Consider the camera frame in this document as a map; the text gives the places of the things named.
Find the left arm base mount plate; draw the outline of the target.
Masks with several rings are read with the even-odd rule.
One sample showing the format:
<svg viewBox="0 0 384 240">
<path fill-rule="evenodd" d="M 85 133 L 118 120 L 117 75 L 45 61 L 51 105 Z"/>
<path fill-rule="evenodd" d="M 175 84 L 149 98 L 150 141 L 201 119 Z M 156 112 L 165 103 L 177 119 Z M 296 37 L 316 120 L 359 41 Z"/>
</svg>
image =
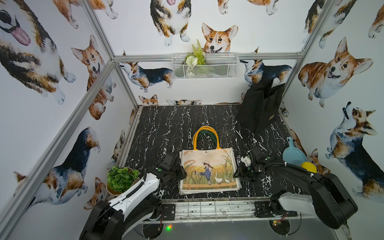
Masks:
<svg viewBox="0 0 384 240">
<path fill-rule="evenodd" d="M 176 215 L 176 205 L 175 204 L 162 204 L 160 208 L 160 213 L 158 214 L 157 221 L 174 221 Z"/>
</svg>

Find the cream tote bag yellow handles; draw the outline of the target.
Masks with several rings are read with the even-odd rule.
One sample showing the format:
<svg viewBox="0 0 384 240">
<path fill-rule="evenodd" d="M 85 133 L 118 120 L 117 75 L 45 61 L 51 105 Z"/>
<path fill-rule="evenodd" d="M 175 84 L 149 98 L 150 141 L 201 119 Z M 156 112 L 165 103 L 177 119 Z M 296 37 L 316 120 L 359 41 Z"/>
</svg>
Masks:
<svg viewBox="0 0 384 240">
<path fill-rule="evenodd" d="M 216 147 L 199 150 L 198 136 L 203 131 L 214 135 Z M 181 195 L 238 191 L 241 182 L 234 177 L 237 170 L 233 148 L 221 148 L 215 129 L 203 126 L 193 137 L 193 149 L 180 152 L 181 166 L 187 176 L 180 181 Z"/>
</svg>

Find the black canvas tote bag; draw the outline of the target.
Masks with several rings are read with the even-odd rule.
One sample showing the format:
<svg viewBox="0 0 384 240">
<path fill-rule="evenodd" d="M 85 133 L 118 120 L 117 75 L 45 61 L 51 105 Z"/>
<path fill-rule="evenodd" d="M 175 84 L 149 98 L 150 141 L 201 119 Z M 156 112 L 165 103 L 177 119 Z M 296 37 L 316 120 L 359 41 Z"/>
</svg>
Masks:
<svg viewBox="0 0 384 240">
<path fill-rule="evenodd" d="M 276 118 L 282 102 L 285 84 L 273 86 L 273 80 L 252 84 L 247 91 L 236 120 L 256 134 Z"/>
</svg>

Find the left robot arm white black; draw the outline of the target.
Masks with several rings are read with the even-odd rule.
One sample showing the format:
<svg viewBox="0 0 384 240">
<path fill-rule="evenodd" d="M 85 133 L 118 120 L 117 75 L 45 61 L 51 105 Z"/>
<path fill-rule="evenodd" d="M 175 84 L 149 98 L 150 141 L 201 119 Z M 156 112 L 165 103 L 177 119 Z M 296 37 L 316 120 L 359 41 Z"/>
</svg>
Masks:
<svg viewBox="0 0 384 240">
<path fill-rule="evenodd" d="M 124 193 L 97 203 L 80 234 L 80 240 L 121 240 L 145 220 L 163 218 L 162 201 L 153 195 L 159 187 L 187 177 L 181 158 L 167 153 L 154 166 L 144 169 L 140 179 Z"/>
</svg>

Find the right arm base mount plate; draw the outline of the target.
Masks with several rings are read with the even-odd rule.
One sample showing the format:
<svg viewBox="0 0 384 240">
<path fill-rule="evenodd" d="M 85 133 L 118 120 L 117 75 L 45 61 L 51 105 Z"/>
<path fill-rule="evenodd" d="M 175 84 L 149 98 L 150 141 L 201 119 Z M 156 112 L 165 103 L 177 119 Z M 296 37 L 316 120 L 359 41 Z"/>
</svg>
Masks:
<svg viewBox="0 0 384 240">
<path fill-rule="evenodd" d="M 281 205 L 275 201 L 256 201 L 255 217 L 257 218 L 282 218 L 297 217 L 298 213 L 294 211 L 286 211 Z"/>
</svg>

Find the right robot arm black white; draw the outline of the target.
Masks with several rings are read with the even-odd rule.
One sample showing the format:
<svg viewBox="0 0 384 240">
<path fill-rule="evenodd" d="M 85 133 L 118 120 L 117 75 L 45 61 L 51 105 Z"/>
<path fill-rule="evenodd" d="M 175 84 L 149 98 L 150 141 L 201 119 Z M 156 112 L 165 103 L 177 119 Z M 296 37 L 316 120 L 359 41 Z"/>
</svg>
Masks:
<svg viewBox="0 0 384 240">
<path fill-rule="evenodd" d="M 312 173 L 275 156 L 266 156 L 255 148 L 248 149 L 234 178 L 254 183 L 260 175 L 285 180 L 305 193 L 279 191 L 270 197 L 269 203 L 255 205 L 257 218 L 286 217 L 296 212 L 317 217 L 326 226 L 338 229 L 358 211 L 357 204 L 336 175 Z"/>
</svg>

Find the cream tote bag green handles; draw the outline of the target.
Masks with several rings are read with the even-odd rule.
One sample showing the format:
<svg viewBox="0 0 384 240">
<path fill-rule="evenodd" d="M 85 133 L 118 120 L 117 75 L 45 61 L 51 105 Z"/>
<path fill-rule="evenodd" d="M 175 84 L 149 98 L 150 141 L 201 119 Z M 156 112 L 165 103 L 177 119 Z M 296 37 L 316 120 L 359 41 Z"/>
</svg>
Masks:
<svg viewBox="0 0 384 240">
<path fill-rule="evenodd" d="M 215 145 L 210 149 L 199 149 L 198 140 L 208 138 Z M 181 166 L 184 167 L 187 177 L 180 181 L 180 194 L 190 195 L 210 193 L 215 190 L 218 183 L 214 180 L 214 165 L 219 153 L 220 142 L 217 132 L 209 126 L 203 126 L 193 136 L 191 150 L 180 152 Z"/>
</svg>

